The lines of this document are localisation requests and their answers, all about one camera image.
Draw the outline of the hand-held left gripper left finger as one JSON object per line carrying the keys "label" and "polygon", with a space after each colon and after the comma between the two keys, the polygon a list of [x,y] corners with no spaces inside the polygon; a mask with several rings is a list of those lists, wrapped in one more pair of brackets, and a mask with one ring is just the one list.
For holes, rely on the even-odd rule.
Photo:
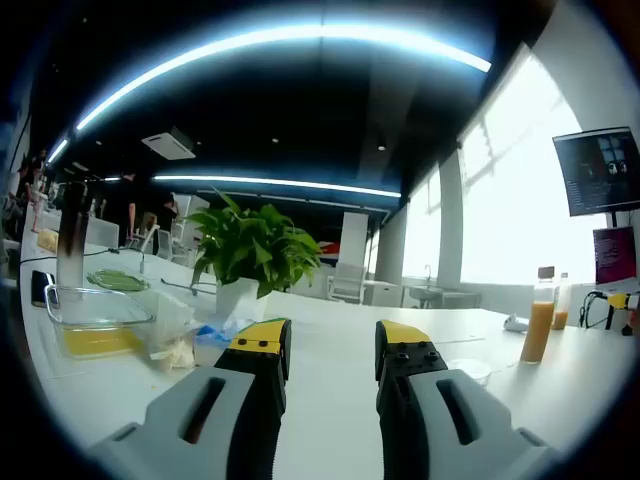
{"label": "hand-held left gripper left finger", "polygon": [[115,479],[272,478],[290,346],[286,318],[246,327],[214,365],[195,368],[91,456]]}

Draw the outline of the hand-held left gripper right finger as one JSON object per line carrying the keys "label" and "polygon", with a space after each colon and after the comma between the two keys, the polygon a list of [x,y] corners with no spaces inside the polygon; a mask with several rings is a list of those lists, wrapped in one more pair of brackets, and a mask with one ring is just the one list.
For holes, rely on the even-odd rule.
{"label": "hand-held left gripper right finger", "polygon": [[415,327],[377,322],[375,378],[387,479],[539,479],[558,462]]}

